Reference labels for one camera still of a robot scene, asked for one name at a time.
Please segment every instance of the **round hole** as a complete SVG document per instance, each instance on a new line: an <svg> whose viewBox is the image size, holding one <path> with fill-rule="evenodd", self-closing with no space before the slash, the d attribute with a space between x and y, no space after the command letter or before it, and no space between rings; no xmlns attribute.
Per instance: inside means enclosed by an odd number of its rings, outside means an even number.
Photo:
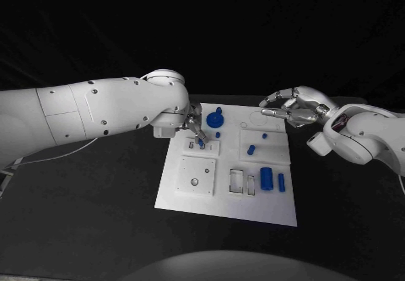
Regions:
<svg viewBox="0 0 405 281"><path fill-rule="evenodd" d="M196 186L199 184L199 180L197 179L192 179L192 185Z"/></svg>

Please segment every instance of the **blue block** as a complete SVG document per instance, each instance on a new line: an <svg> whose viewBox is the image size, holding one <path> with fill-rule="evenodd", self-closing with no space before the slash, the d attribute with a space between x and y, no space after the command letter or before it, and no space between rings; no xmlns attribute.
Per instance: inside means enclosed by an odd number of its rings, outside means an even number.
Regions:
<svg viewBox="0 0 405 281"><path fill-rule="evenodd" d="M255 146L251 145L248 149L248 155L254 155L254 152L255 152Z"/></svg>
<svg viewBox="0 0 405 281"><path fill-rule="evenodd" d="M259 169L259 187L262 190L272 190L272 169L264 167Z"/></svg>
<svg viewBox="0 0 405 281"><path fill-rule="evenodd" d="M285 192L284 174L278 174L278 189L279 192Z"/></svg>

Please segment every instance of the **table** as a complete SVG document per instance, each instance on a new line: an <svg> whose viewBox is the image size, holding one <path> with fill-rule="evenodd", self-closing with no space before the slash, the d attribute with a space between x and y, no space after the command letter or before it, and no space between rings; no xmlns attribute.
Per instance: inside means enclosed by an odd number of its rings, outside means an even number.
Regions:
<svg viewBox="0 0 405 281"><path fill-rule="evenodd" d="M255 96L190 98L248 106L261 101ZM117 280L170 256L226 249L272 253L362 280L405 277L405 195L396 174L376 160L359 166L334 153L320 157L305 145L317 124L287 128L297 228L154 209L168 140L154 139L148 126L17 169L0 200L0 273Z"/></svg>

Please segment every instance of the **robotic hand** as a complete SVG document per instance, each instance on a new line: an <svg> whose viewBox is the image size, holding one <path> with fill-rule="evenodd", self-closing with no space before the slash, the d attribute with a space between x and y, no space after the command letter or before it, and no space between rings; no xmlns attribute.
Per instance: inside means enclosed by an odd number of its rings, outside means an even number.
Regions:
<svg viewBox="0 0 405 281"><path fill-rule="evenodd" d="M0 169L45 148L148 124L155 138L190 129L207 143L200 104L189 101L183 76L160 69L144 77L0 92Z"/></svg>
<svg viewBox="0 0 405 281"><path fill-rule="evenodd" d="M405 114L364 104L339 108L318 90L305 86L277 91L259 107L281 98L288 99L281 109L264 108L261 114L285 119L295 128L315 122L323 125L323 132L307 141L318 155L334 150L360 165L377 159L405 176Z"/></svg>

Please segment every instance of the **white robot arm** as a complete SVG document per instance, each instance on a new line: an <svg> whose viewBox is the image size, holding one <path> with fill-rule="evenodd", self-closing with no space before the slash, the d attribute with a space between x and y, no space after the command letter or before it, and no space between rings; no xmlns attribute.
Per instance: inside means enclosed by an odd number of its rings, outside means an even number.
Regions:
<svg viewBox="0 0 405 281"><path fill-rule="evenodd" d="M347 104L341 108L315 89L300 86L269 95L259 106L287 98L281 109L264 108L261 114L287 119L300 128L314 122L323 125L307 144L318 155L331 150L356 164L380 160L405 176L405 114L364 104Z"/></svg>
<svg viewBox="0 0 405 281"><path fill-rule="evenodd" d="M0 93L0 169L45 148L154 126L154 137L200 130L183 76L155 70L147 81L124 77Z"/></svg>

